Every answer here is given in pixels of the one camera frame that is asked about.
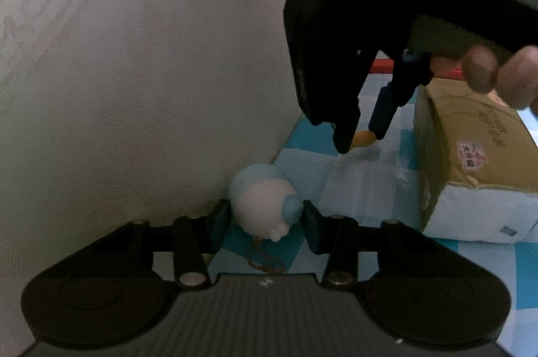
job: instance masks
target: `robotic arm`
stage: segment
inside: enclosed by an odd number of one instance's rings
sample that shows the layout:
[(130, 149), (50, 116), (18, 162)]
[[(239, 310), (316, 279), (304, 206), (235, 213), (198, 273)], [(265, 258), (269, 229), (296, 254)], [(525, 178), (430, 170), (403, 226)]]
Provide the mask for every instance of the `robotic arm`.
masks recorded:
[(505, 61), (538, 44), (538, 0), (287, 0), (284, 25), (299, 104), (312, 124), (333, 125), (345, 154), (378, 50), (395, 61), (369, 125), (381, 139), (397, 107), (432, 78), (429, 52), (459, 57), (482, 44)]

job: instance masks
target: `string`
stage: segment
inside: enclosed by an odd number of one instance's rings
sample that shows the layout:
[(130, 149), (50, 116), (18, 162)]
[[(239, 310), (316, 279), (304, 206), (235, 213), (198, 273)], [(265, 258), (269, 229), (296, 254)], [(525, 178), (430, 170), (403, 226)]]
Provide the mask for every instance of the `string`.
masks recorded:
[[(261, 270), (262, 272), (266, 274), (276, 275), (276, 274), (285, 273), (286, 266), (284, 265), (284, 262), (276, 257), (272, 257), (271, 255), (268, 255), (265, 252), (263, 252), (262, 243), (263, 243), (263, 239), (259, 237), (252, 238), (252, 244), (250, 248), (248, 249), (248, 253), (247, 253), (248, 265), (251, 268)], [(256, 263), (254, 263), (252, 261), (252, 255), (254, 254), (255, 251), (259, 252), (259, 254), (266, 260), (266, 262), (269, 265), (273, 264), (274, 266), (257, 265)]]

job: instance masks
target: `finger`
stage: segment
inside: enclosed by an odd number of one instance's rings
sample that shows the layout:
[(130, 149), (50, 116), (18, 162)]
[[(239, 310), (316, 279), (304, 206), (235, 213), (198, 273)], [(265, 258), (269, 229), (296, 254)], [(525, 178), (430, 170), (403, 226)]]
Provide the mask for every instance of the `finger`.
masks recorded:
[(497, 92), (510, 107), (522, 110), (538, 97), (538, 47), (519, 50), (497, 75)]
[(495, 54), (485, 46), (474, 46), (462, 57), (463, 77), (469, 87), (478, 93), (489, 93), (495, 86), (498, 62)]

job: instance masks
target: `toy head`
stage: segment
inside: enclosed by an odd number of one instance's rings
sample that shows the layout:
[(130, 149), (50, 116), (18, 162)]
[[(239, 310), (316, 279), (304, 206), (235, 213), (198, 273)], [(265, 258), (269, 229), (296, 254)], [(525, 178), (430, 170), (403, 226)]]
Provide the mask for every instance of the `toy head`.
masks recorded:
[(272, 164), (253, 164), (230, 183), (233, 216), (248, 234), (279, 241), (302, 214), (302, 201), (283, 172)]

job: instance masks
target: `red strip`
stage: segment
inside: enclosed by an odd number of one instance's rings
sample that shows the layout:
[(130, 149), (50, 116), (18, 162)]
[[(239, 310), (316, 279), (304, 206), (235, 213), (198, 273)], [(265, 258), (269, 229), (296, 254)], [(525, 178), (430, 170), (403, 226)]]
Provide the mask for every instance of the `red strip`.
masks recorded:
[[(370, 69), (370, 73), (392, 73), (393, 64), (394, 61), (392, 61), (391, 59), (378, 58), (373, 62), (373, 66), (372, 69)], [(454, 79), (456, 81), (464, 80), (461, 67), (455, 68), (448, 73), (437, 74), (436, 76), (438, 78)]]

